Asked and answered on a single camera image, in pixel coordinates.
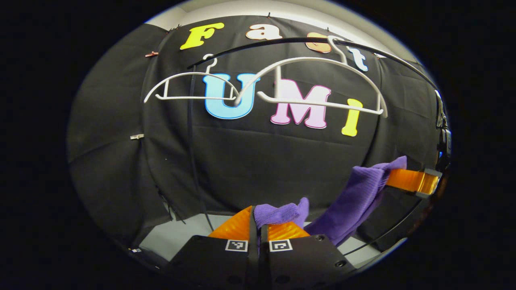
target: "gray floor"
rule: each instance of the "gray floor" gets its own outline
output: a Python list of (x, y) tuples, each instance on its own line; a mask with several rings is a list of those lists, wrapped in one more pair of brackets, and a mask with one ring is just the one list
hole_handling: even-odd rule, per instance
[[(218, 228), (225, 221), (231, 218), (231, 216), (208, 216), (214, 229)], [(160, 224), (148, 234), (148, 236), (141, 242), (140, 245), (156, 252), (157, 254), (170, 261), (193, 235), (208, 236), (212, 232), (204, 214), (198, 214), (189, 219), (186, 219), (185, 223), (186, 224), (174, 219), (174, 221)], [(340, 245), (338, 249), (341, 253), (344, 254), (358, 248), (363, 244), (365, 243), (351, 237), (342, 245)], [(353, 266), (360, 267), (379, 254), (380, 252), (375, 248), (366, 246), (352, 254), (347, 255), (346, 259), (348, 259), (348, 261)]]

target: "white clothes hanger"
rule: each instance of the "white clothes hanger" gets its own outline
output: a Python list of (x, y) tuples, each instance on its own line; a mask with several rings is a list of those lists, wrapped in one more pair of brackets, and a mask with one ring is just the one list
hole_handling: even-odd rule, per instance
[[(213, 54), (207, 54), (203, 57), (203, 59), (206, 59), (208, 56), (212, 56)], [(159, 87), (161, 86), (163, 83), (165, 83), (165, 91), (163, 93), (163, 96), (160, 96), (159, 94), (156, 94), (155, 96), (160, 99), (160, 100), (177, 100), (177, 99), (212, 99), (212, 100), (234, 100), (237, 96), (239, 96), (238, 94), (238, 90), (235, 88), (235, 86), (233, 86), (229, 81), (221, 78), (220, 76), (216, 76), (216, 75), (213, 75), (213, 74), (210, 74), (209, 73), (209, 70), (210, 68), (214, 67), (216, 64), (217, 64), (217, 58), (214, 58), (213, 59), (213, 63), (211, 65), (209, 65), (207, 68), (206, 68), (206, 72), (203, 73), (203, 72), (187, 72), (187, 73), (178, 73), (178, 74), (175, 74), (173, 76), (169, 76), (167, 78), (165, 78), (164, 80), (162, 80), (161, 82), (159, 82), (157, 85), (155, 85), (150, 91), (149, 93), (147, 94), (147, 96), (145, 97), (144, 99), (144, 103), (147, 102), (147, 100), (149, 99), (149, 97), (151, 96), (151, 94)], [(184, 76), (184, 75), (192, 75), (192, 74), (199, 74), (199, 75), (208, 75), (208, 76), (212, 76), (212, 77), (216, 77), (218, 79), (221, 79), (223, 80), (226, 84), (230, 85), (231, 87), (231, 91), (230, 91), (230, 96), (229, 98), (215, 98), (215, 97), (211, 97), (211, 96), (167, 96), (167, 93), (168, 93), (168, 83), (169, 83), (169, 80), (175, 78), (175, 77), (179, 77), (179, 76)]]
[[(250, 86), (252, 86), (254, 84), (254, 82), (258, 78), (260, 78), (264, 74), (274, 70), (275, 71), (275, 81), (276, 81), (275, 87), (274, 87), (274, 98), (271, 98), (271, 97), (267, 96), (262, 91), (256, 92), (256, 94), (258, 96), (260, 96), (266, 102), (269, 102), (269, 103), (307, 104), (307, 105), (319, 105), (319, 106), (342, 108), (342, 109), (352, 109), (352, 110), (367, 112), (367, 113), (371, 113), (371, 114), (382, 115), (382, 117), (387, 118), (387, 116), (388, 116), (387, 115), (387, 106), (385, 104), (385, 100), (383, 99), (383, 95), (380, 92), (380, 90), (378, 89), (378, 87), (365, 74), (363, 74), (359, 70), (357, 70), (355, 68), (352, 68), (352, 67), (350, 67), (348, 65), (348, 62), (347, 62), (347, 59), (346, 59), (346, 55), (344, 55), (344, 53), (340, 49), (338, 49), (336, 47), (335, 43), (333, 43), (334, 39), (342, 40), (342, 41), (344, 41), (344, 39), (336, 37), (336, 36), (333, 36), (333, 35), (328, 36), (328, 43), (341, 56), (341, 61), (342, 62), (339, 62), (339, 61), (336, 61), (336, 60), (332, 60), (332, 59), (327, 59), (327, 58), (321, 58), (321, 57), (294, 57), (294, 58), (288, 58), (288, 59), (283, 59), (283, 60), (277, 61), (277, 62), (267, 66), (266, 68), (262, 69), (261, 71), (259, 71), (250, 81), (247, 82), (247, 84), (244, 86), (244, 88), (242, 88), (242, 90), (240, 91), (240, 93), (236, 97), (236, 99), (235, 99), (235, 106), (238, 106), (240, 104), (242, 94)], [(360, 108), (360, 107), (355, 107), (355, 106), (349, 106), (349, 105), (344, 105), (344, 104), (339, 104), (339, 103), (310, 102), (310, 101), (306, 101), (306, 100), (293, 100), (293, 99), (281, 98), (281, 96), (280, 96), (281, 66), (282, 65), (286, 65), (288, 63), (299, 62), (299, 61), (327, 62), (327, 63), (331, 63), (331, 64), (334, 64), (334, 65), (338, 65), (338, 66), (346, 68), (346, 69), (348, 69), (348, 70), (350, 70), (350, 71), (352, 71), (352, 72), (354, 72), (356, 74), (359, 74), (376, 91), (376, 95), (377, 95), (376, 110), (365, 109), (365, 108)]]

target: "fisheye lens view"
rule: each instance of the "fisheye lens view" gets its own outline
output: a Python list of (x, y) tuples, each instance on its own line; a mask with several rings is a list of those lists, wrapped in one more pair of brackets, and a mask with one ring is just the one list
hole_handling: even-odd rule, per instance
[(445, 193), (446, 94), (341, 4), (191, 0), (120, 37), (77, 88), (70, 176), (170, 281), (325, 289), (396, 255)]

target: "hanger hook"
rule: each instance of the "hanger hook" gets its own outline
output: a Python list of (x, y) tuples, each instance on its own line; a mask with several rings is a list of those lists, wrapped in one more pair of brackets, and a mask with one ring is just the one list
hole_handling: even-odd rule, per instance
[(334, 36), (334, 35), (329, 35), (328, 36), (328, 43), (341, 56), (341, 62), (343, 64), (347, 65), (348, 64), (348, 60), (346, 59), (346, 55), (340, 49), (338, 49), (338, 47), (335, 45), (335, 43), (333, 43), (333, 40), (335, 40), (335, 39), (336, 40), (342, 40), (342, 41), (345, 41), (345, 40), (340, 38), (340, 37)]
[[(207, 55), (203, 56), (202, 59), (207, 59), (208, 56), (212, 56), (213, 54), (211, 53), (208, 53)], [(206, 73), (209, 73), (209, 69), (214, 67), (215, 65), (217, 64), (217, 58), (214, 58), (213, 59), (213, 63), (211, 65), (209, 65), (207, 68), (206, 68)]]

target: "purple cloth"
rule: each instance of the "purple cloth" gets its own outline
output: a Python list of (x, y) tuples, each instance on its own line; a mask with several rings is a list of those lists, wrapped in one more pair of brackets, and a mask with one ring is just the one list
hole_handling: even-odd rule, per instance
[(254, 207), (254, 221), (256, 228), (260, 229), (265, 224), (282, 224), (293, 221), (303, 228), (304, 221), (308, 216), (308, 198), (303, 197), (299, 204), (289, 203), (281, 207), (274, 207), (270, 204), (260, 204)]
[(304, 230), (310, 235), (325, 234), (334, 245), (339, 246), (378, 206), (389, 174), (397, 168), (407, 168), (406, 156), (370, 168), (354, 166), (341, 195)]

